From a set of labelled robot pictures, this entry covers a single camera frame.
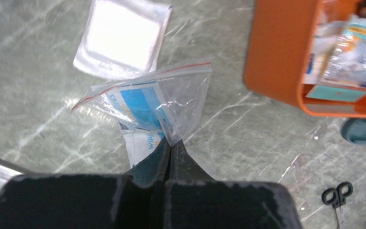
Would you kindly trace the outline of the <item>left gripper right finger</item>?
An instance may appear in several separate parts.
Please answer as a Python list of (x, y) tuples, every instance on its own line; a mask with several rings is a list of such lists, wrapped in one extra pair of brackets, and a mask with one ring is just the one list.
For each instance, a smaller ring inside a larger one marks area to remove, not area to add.
[(301, 228), (286, 187), (273, 182), (201, 179), (201, 173), (183, 142), (172, 147), (164, 189), (166, 229)]

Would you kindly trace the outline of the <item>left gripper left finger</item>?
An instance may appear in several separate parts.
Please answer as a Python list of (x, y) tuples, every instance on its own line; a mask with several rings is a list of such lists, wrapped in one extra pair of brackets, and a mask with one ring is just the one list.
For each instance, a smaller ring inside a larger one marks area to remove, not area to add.
[(171, 146), (123, 174), (17, 175), (0, 189), (0, 229), (157, 229)]

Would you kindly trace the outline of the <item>clear bag blue packets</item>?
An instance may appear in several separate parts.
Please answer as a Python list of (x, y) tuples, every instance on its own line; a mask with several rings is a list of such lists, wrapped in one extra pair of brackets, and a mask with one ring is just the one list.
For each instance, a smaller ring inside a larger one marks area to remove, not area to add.
[(162, 140), (171, 146), (198, 126), (209, 82), (210, 61), (181, 63), (135, 79), (92, 86), (73, 106), (117, 121), (130, 167), (153, 153)]

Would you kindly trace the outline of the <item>black handled scissors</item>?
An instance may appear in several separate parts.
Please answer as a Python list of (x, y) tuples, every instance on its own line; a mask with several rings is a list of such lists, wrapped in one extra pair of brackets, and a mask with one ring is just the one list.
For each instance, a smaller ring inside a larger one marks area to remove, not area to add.
[(341, 229), (345, 224), (345, 215), (343, 206), (346, 204), (346, 198), (354, 192), (352, 183), (345, 181), (340, 183), (336, 188), (328, 188), (321, 194), (321, 200), (324, 205), (332, 206), (335, 210), (337, 219), (337, 229)]

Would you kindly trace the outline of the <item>white gauze pack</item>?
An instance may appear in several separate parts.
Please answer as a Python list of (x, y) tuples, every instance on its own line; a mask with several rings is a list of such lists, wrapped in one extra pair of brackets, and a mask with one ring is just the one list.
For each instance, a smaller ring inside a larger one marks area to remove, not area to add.
[(173, 7), (150, 0), (93, 0), (73, 66), (108, 80), (157, 68)]

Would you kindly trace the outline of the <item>orange medicine box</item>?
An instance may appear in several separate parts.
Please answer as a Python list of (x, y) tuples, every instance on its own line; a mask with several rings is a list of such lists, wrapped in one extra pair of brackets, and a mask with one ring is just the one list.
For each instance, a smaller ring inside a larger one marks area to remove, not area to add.
[(258, 0), (244, 83), (366, 143), (366, 0)]

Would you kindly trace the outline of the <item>small teal bandage pack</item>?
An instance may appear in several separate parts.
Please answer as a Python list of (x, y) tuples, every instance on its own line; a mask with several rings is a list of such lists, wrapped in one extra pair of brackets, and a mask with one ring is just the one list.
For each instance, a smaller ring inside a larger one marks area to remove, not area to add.
[(366, 95), (366, 19), (346, 21), (307, 98), (356, 102)]

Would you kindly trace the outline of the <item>blue cotton swab pack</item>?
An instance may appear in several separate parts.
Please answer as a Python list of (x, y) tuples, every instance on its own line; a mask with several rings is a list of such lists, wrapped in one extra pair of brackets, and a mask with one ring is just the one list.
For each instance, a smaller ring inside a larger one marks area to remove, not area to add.
[(340, 35), (346, 21), (332, 21), (318, 24), (313, 37), (312, 48), (309, 54), (304, 84), (316, 84), (321, 75), (327, 56)]

